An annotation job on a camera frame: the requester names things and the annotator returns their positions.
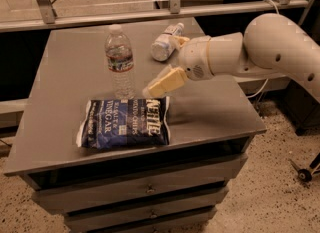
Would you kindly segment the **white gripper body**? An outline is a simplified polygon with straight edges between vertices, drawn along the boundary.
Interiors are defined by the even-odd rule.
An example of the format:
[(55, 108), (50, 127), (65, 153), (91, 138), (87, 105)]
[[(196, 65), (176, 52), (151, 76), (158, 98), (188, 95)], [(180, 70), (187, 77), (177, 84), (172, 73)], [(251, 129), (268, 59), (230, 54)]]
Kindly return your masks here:
[(194, 81), (213, 78), (208, 62), (209, 36), (202, 36), (186, 41), (178, 54), (178, 65), (187, 77)]

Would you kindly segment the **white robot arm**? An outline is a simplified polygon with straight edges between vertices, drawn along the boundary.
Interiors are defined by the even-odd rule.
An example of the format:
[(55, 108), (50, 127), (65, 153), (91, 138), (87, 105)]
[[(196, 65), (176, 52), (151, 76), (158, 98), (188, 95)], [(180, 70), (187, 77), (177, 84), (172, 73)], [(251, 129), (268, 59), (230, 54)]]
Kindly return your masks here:
[(283, 74), (320, 101), (320, 47), (296, 23), (281, 14), (254, 18), (244, 33), (193, 39), (172, 37), (178, 49), (175, 67), (165, 67), (143, 89), (145, 97), (162, 97), (188, 80), (217, 75), (264, 77)]

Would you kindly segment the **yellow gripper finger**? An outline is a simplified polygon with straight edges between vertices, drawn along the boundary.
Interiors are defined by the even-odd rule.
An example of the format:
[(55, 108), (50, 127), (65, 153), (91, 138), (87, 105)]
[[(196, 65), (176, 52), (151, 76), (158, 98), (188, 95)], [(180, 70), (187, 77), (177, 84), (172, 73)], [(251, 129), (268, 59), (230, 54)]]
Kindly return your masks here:
[(158, 98), (182, 87), (188, 80), (181, 67), (166, 66), (142, 91), (145, 98)]
[(184, 44), (189, 41), (190, 41), (190, 39), (188, 37), (183, 37), (183, 36), (170, 36), (169, 37), (169, 43), (175, 49), (181, 49), (184, 46)]

